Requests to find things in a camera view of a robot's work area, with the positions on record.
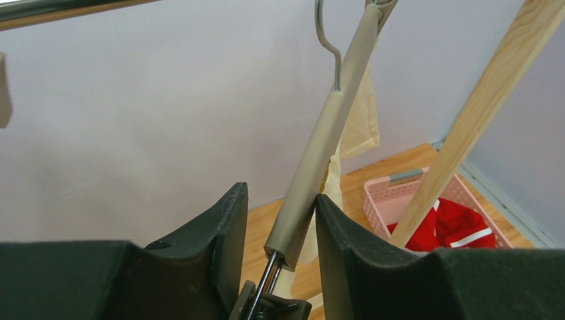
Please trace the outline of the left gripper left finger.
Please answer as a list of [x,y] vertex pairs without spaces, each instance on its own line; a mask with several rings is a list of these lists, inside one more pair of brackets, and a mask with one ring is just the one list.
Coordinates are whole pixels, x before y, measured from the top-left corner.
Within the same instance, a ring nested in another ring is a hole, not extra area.
[[168,235],[1,244],[2,319],[227,319],[239,294],[246,183]]

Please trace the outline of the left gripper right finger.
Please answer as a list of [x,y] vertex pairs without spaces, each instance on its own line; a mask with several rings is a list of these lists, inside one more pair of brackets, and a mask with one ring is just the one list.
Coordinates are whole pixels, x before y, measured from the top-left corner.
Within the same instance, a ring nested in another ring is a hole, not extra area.
[[318,195],[316,236],[327,319],[563,319],[564,252],[411,253]]

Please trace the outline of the cream underwear hanger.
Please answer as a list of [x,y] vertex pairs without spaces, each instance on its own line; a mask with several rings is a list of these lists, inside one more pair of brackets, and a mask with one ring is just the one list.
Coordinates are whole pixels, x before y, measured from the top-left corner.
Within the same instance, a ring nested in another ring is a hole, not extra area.
[[334,155],[378,34],[396,1],[366,1],[360,22],[345,55],[324,33],[323,2],[316,1],[314,22],[319,43],[334,55],[334,81],[316,120],[298,167],[286,192],[264,249],[268,263],[258,284],[245,283],[230,319],[260,319],[265,312],[285,313],[303,309],[306,301],[290,302],[272,294],[282,269],[294,271],[314,213],[320,184]]

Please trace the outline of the red underwear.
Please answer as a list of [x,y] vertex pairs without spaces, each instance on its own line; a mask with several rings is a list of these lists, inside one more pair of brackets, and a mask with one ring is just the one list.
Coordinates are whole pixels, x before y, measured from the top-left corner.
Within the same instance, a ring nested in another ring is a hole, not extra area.
[[453,201],[436,200],[406,248],[428,252],[445,247],[496,248],[496,236],[483,216]]

